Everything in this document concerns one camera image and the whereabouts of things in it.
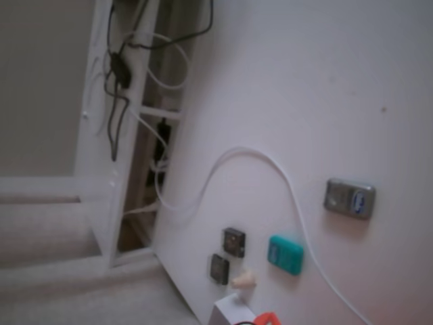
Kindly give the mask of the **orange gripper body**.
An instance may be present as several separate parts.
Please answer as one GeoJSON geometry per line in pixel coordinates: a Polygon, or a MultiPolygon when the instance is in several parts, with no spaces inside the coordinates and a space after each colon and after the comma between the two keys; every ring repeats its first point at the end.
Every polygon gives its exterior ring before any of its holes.
{"type": "Polygon", "coordinates": [[[255,325],[281,325],[281,321],[274,312],[265,312],[255,317],[255,325]]]}

